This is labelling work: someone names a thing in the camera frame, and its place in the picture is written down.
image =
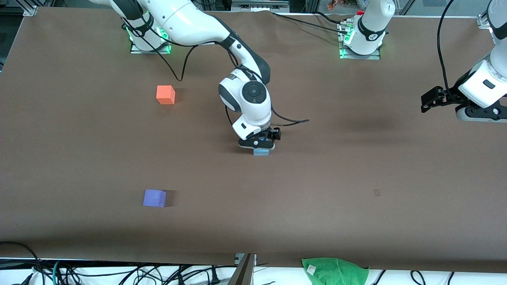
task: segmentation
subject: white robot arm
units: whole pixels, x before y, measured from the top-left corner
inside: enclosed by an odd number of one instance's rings
[[[279,128],[271,129],[271,98],[266,84],[271,70],[265,60],[219,18],[204,14],[190,0],[90,0],[111,6],[127,23],[138,48],[153,50],[163,40],[162,27],[180,45],[219,44],[241,62],[219,84],[219,95],[232,111],[242,113],[232,125],[240,147],[273,149]]]
[[[456,116],[463,121],[507,122],[507,0],[491,0],[487,10],[496,46],[446,91],[436,86],[421,96],[421,111],[460,104]]]
[[[365,13],[351,19],[353,31],[343,43],[357,54],[372,54],[382,45],[385,29],[395,11],[392,0],[370,0]]]

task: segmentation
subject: purple cube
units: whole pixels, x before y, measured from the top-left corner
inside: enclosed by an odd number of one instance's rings
[[[165,206],[165,195],[165,191],[162,190],[146,189],[142,205],[163,208]]]

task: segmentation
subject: brown table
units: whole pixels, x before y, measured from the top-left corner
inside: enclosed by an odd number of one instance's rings
[[[272,266],[332,256],[507,272],[506,126],[420,113],[442,84],[438,19],[394,18],[382,60],[358,61],[339,58],[329,31],[217,15],[271,65],[276,110],[311,122],[254,157],[217,95],[232,70],[221,47],[197,48],[180,83],[158,56],[129,54],[114,11],[42,8],[0,76],[2,240],[45,258],[223,264],[253,252]],[[446,20],[442,41],[451,84],[492,48],[473,19]],[[166,56],[177,72],[186,51]],[[176,88],[175,105],[157,103],[157,85]],[[142,206],[145,189],[169,190],[173,206]]]

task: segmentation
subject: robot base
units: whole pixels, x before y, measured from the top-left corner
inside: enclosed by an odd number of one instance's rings
[[[338,34],[338,47],[340,49],[340,58],[349,58],[349,59],[373,59],[380,60],[380,48],[377,48],[375,52],[369,55],[360,55],[353,52],[348,46],[346,46],[343,42],[348,40],[351,34],[354,33],[354,22],[352,18],[341,21],[340,24],[337,24],[338,30],[344,30],[348,32],[348,34]]]

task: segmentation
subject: green cloth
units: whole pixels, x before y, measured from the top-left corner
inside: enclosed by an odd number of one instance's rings
[[[369,269],[337,258],[302,259],[313,285],[365,285]]]

